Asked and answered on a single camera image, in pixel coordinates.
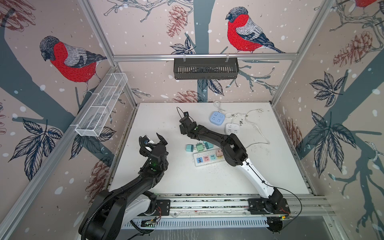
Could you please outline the pink charger plug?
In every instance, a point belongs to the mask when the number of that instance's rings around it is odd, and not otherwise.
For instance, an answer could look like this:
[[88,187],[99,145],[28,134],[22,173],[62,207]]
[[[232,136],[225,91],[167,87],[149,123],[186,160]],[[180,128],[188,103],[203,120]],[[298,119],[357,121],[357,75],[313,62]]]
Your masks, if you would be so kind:
[[224,154],[223,154],[223,151],[221,149],[218,149],[216,150],[216,156],[219,158],[219,157],[222,157]]

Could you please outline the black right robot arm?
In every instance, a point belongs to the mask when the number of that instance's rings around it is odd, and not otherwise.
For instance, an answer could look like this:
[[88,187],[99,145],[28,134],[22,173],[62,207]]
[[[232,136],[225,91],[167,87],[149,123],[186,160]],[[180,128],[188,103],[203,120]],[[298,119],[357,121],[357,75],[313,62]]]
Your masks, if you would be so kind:
[[269,184],[250,160],[247,150],[235,134],[225,135],[193,122],[189,116],[180,119],[181,134],[220,147],[226,162],[240,170],[259,193],[259,198],[250,199],[248,211],[252,215],[291,213],[287,200],[279,188]]

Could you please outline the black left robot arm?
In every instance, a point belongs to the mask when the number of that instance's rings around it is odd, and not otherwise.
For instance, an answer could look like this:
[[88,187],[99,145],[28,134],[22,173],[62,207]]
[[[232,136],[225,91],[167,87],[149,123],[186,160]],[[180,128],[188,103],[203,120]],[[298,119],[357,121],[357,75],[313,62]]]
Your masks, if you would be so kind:
[[84,217],[79,234],[82,240],[115,240],[124,222],[131,221],[142,213],[156,208],[156,195],[150,192],[163,178],[168,169],[165,138],[157,135],[158,143],[148,136],[139,137],[139,153],[147,160],[140,168],[138,176],[113,191],[103,190],[94,199]]

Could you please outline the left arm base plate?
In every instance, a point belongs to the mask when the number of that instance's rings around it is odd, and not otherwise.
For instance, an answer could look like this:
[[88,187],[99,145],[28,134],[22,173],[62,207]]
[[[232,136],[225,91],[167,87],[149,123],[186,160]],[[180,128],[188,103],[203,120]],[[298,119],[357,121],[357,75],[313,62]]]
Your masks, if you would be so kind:
[[171,208],[170,200],[157,200],[156,205],[153,207],[153,204],[150,203],[149,210],[145,213],[139,214],[140,217],[160,217],[160,216],[169,216]]

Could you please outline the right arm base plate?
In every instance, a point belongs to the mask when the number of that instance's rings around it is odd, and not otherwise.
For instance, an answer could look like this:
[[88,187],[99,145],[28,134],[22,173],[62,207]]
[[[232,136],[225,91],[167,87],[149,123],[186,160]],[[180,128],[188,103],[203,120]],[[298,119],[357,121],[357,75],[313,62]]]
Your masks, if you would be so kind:
[[290,215],[291,210],[288,202],[283,198],[279,203],[275,204],[267,199],[248,199],[248,212],[251,215]]

